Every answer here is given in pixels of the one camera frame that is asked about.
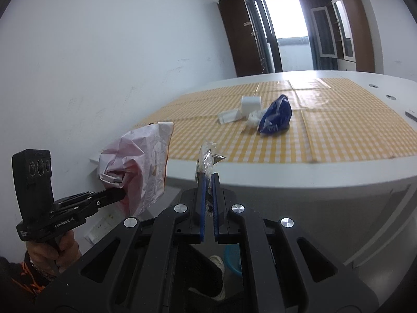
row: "yellow checkered tablecloth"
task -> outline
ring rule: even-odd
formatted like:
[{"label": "yellow checkered tablecloth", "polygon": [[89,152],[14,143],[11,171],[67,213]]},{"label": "yellow checkered tablecloth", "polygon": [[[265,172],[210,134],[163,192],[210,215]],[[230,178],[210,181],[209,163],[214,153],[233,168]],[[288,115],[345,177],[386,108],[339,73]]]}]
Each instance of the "yellow checkered tablecloth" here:
[{"label": "yellow checkered tablecloth", "polygon": [[[267,108],[281,94],[291,104],[290,129],[263,136],[245,121],[220,125],[217,114],[240,107],[243,95]],[[186,94],[135,128],[174,122],[169,157],[197,160],[204,141],[216,142],[226,161],[296,163],[363,161],[417,155],[417,132],[380,99],[349,79],[260,82]]]}]

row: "blue gripper pad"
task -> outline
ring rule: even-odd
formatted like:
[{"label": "blue gripper pad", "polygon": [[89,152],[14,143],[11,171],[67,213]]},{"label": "blue gripper pad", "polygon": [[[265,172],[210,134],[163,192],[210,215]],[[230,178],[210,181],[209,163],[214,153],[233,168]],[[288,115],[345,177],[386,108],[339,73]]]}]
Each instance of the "blue gripper pad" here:
[{"label": "blue gripper pad", "polygon": [[217,241],[218,238],[218,208],[217,208],[217,195],[216,187],[214,182],[214,174],[211,175],[211,184],[213,192],[213,228],[214,228],[214,239]]},{"label": "blue gripper pad", "polygon": [[200,241],[204,241],[204,228],[206,225],[206,192],[207,192],[207,180],[203,177],[201,185],[201,207],[200,207]]}]

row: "silver screw head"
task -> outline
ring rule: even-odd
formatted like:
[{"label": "silver screw head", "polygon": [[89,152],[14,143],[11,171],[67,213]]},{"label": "silver screw head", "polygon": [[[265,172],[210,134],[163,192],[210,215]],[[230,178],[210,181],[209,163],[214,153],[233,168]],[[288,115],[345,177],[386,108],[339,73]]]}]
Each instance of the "silver screw head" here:
[{"label": "silver screw head", "polygon": [[281,225],[283,225],[286,228],[290,228],[294,226],[294,221],[293,219],[290,219],[290,218],[283,218],[281,220]]},{"label": "silver screw head", "polygon": [[126,227],[135,227],[138,221],[135,218],[127,218],[124,220],[123,225]]},{"label": "silver screw head", "polygon": [[235,213],[241,213],[245,210],[245,207],[241,204],[235,204],[232,206],[232,211]]},{"label": "silver screw head", "polygon": [[187,206],[184,204],[178,204],[174,207],[174,211],[176,211],[177,213],[184,213],[187,211]]}]

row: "white wall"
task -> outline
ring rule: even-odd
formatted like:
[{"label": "white wall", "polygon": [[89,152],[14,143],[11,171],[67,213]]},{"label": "white wall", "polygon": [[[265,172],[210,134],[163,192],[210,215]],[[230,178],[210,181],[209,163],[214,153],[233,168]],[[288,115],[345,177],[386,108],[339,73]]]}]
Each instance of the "white wall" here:
[{"label": "white wall", "polygon": [[10,261],[24,252],[14,153],[51,151],[56,199],[101,189],[89,157],[185,91],[236,76],[217,0],[12,0],[0,48],[0,255]]},{"label": "white wall", "polygon": [[281,56],[283,72],[313,70],[313,59],[311,58],[309,44],[280,45],[279,55]]},{"label": "white wall", "polygon": [[376,73],[417,81],[417,24],[403,0],[362,0],[370,24]]}]

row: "shoe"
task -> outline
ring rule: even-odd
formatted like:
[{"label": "shoe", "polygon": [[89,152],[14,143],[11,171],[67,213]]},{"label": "shoe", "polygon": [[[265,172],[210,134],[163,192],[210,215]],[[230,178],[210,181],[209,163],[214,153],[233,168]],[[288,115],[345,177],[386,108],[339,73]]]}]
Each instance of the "shoe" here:
[{"label": "shoe", "polygon": [[224,300],[226,298],[226,291],[224,290],[224,263],[221,257],[219,257],[218,255],[212,255],[211,257],[208,258],[212,263],[214,263],[218,268],[220,268],[220,270],[222,271],[222,283],[223,283],[223,287],[222,290],[220,291],[220,293],[218,295],[216,295],[214,298],[212,298],[213,300],[216,301],[221,301]]}]

